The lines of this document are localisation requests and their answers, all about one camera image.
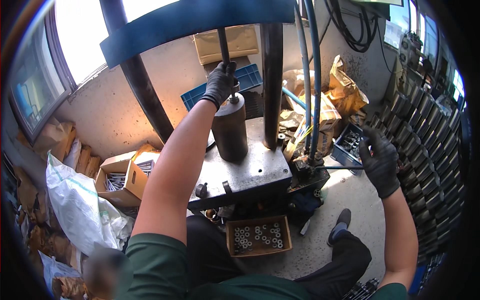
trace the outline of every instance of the black work glove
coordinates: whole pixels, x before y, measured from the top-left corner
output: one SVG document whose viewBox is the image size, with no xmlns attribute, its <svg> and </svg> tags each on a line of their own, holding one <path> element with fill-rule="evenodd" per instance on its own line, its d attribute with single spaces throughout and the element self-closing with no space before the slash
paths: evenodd
<svg viewBox="0 0 480 300">
<path fill-rule="evenodd" d="M 378 196 L 385 199 L 400 186 L 396 177 L 398 153 L 380 130 L 364 126 L 363 136 L 359 145 L 363 169 L 377 189 Z M 368 145 L 372 145 L 373 155 L 370 154 Z"/>
<path fill-rule="evenodd" d="M 200 99 L 212 101 L 216 110 L 220 108 L 223 102 L 230 96 L 233 88 L 234 73 L 237 68 L 237 63 L 231 61 L 228 66 L 223 62 L 208 75 L 207 88 L 205 94 Z"/>
</svg>

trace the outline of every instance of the black shoe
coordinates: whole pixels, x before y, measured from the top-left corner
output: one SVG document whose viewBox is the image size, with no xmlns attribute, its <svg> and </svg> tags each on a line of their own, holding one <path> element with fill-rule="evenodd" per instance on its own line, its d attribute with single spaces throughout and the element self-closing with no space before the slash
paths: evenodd
<svg viewBox="0 0 480 300">
<path fill-rule="evenodd" d="M 348 208 L 345 208 L 344 210 L 342 210 L 342 212 L 338 216 L 338 219 L 336 220 L 335 227 L 333 227 L 332 231 L 330 232 L 330 235 L 328 236 L 328 240 L 327 240 L 327 245 L 328 246 L 332 247 L 335 244 L 335 240 L 333 239 L 333 234 L 335 232 L 336 226 L 339 223 L 345 223 L 347 225 L 347 228 L 348 228 L 349 225 L 350 225 L 350 220 L 351 219 L 352 219 L 352 212 Z"/>
</svg>

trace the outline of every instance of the green t-shirt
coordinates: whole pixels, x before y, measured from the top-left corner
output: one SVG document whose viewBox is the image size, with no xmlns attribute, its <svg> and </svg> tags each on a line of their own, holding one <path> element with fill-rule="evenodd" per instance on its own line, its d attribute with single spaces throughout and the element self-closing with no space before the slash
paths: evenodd
<svg viewBox="0 0 480 300">
<path fill-rule="evenodd" d="M 187 291 L 187 247 L 174 238 L 142 233 L 130 238 L 126 254 L 133 265 L 133 282 L 119 299 L 288 299 L 307 300 L 310 295 L 294 281 L 270 275 L 246 275 Z M 371 300 L 406 299 L 401 284 L 379 289 Z"/>
</svg>

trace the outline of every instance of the blue pipe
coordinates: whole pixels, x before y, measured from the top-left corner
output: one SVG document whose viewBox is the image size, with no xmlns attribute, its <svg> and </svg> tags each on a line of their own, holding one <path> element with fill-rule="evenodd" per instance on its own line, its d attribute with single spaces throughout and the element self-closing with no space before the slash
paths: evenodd
<svg viewBox="0 0 480 300">
<path fill-rule="evenodd" d="M 310 91 L 310 66 L 308 61 L 307 40 L 305 39 L 305 31 L 303 30 L 303 24 L 300 16 L 299 4 L 295 2 L 295 25 L 297 26 L 297 34 L 299 36 L 301 62 L 303 65 L 303 78 L 305 87 L 305 125 L 308 128 L 312 125 L 312 95 Z M 310 150 L 310 133 L 305 138 L 305 153 Z"/>
<path fill-rule="evenodd" d="M 305 0 L 305 8 L 307 9 L 307 16 L 310 22 L 310 35 L 312 36 L 312 54 L 313 67 L 315 70 L 315 103 L 313 107 L 313 133 L 312 146 L 308 161 L 312 164 L 315 160 L 318 144 L 318 126 L 320 123 L 320 96 L 322 86 L 322 66 L 320 62 L 320 42 L 318 39 L 317 19 L 315 17 L 315 9 L 313 8 L 312 0 Z"/>
<path fill-rule="evenodd" d="M 287 88 L 285 88 L 284 86 L 282 87 L 282 92 L 292 98 L 292 100 L 295 101 L 298 105 L 300 105 L 301 108 L 307 111 L 307 106 L 305 105 L 305 103 L 303 103 L 302 100 L 298 99 L 297 96 L 295 96 L 291 91 L 287 90 Z"/>
</svg>

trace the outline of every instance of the concrete floor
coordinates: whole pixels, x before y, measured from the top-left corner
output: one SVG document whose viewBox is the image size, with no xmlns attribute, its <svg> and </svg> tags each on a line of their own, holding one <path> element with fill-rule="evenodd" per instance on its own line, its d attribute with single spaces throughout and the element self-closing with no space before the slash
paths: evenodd
<svg viewBox="0 0 480 300">
<path fill-rule="evenodd" d="M 327 156 L 325 165 L 340 164 Z M 325 203 L 311 218 L 305 236 L 300 235 L 299 228 L 290 226 L 293 249 L 241 259 L 240 263 L 248 273 L 296 279 L 318 270 L 331 261 L 332 248 L 327 246 L 326 240 L 340 212 L 349 208 L 352 211 L 349 231 L 360 238 L 372 253 L 372 261 L 360 280 L 363 283 L 374 277 L 382 280 L 385 272 L 385 218 L 381 200 L 364 172 L 361 176 L 354 176 L 348 170 L 332 170 L 329 173 L 331 178 L 322 189 L 323 195 L 326 195 Z"/>
</svg>

